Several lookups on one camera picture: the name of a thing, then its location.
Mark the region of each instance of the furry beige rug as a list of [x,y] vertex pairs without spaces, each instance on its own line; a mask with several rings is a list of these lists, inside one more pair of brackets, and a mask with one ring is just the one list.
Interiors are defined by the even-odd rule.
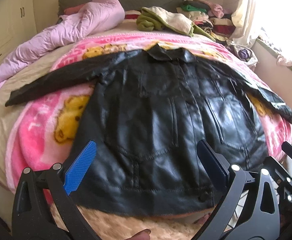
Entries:
[[[164,218],[121,217],[82,207],[78,209],[102,240],[127,239],[147,228],[151,230],[151,240],[190,240],[202,226]],[[57,225],[67,230],[55,205],[52,205],[51,213]]]

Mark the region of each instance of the silver screw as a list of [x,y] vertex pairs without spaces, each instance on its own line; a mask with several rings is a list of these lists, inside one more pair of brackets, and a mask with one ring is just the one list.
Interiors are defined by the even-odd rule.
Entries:
[[61,168],[61,164],[60,164],[60,163],[55,163],[55,164],[52,166],[52,168],[53,168],[55,171],[57,171],[57,170],[59,170],[59,169]]
[[29,167],[27,167],[27,168],[24,168],[24,170],[23,170],[23,173],[24,174],[28,174],[29,172],[30,172],[30,168]]
[[262,172],[265,176],[267,176],[267,175],[269,174],[269,172],[268,172],[267,169],[261,169],[261,172]]
[[239,170],[240,170],[240,167],[239,167],[237,164],[233,164],[233,165],[231,166],[231,169],[232,169],[233,171],[239,171]]

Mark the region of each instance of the green cloth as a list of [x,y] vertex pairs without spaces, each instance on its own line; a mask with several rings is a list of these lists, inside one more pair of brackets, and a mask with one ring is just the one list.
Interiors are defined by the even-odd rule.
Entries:
[[181,8],[182,8],[183,11],[185,11],[185,12],[200,11],[200,12],[207,13],[207,10],[202,9],[202,8],[196,8],[196,7],[191,6],[191,5],[189,5],[189,4],[183,4],[183,5],[181,5]]
[[149,10],[146,7],[142,8],[141,15],[138,16],[138,18],[136,20],[136,24],[137,24],[138,30],[143,31],[143,32],[151,32],[153,30],[161,31],[163,29],[163,27],[166,26],[167,28],[169,28],[169,29],[171,29],[179,34],[193,37],[194,33],[196,33],[196,34],[204,35],[205,37],[208,37],[212,41],[215,41],[215,39],[212,36],[210,36],[208,33],[206,33],[201,28],[196,26],[193,22],[191,22],[190,32],[186,33],[186,32],[183,32],[182,30],[178,30],[172,26],[169,26],[168,23],[165,22],[159,15],[152,12],[151,10]]

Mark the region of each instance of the jacket pocket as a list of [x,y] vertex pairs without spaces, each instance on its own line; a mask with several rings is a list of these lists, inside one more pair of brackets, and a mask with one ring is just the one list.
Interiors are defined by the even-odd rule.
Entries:
[[222,144],[236,149],[247,147],[257,133],[252,120],[239,101],[206,99]]
[[168,153],[178,145],[173,99],[116,96],[106,122],[105,143],[136,161]]

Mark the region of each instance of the blue gripper pad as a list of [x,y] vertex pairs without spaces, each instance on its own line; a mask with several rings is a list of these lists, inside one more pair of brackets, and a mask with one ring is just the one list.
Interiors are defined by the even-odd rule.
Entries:
[[68,195],[78,189],[90,164],[96,157],[96,152],[96,143],[90,141],[66,172],[64,188]]

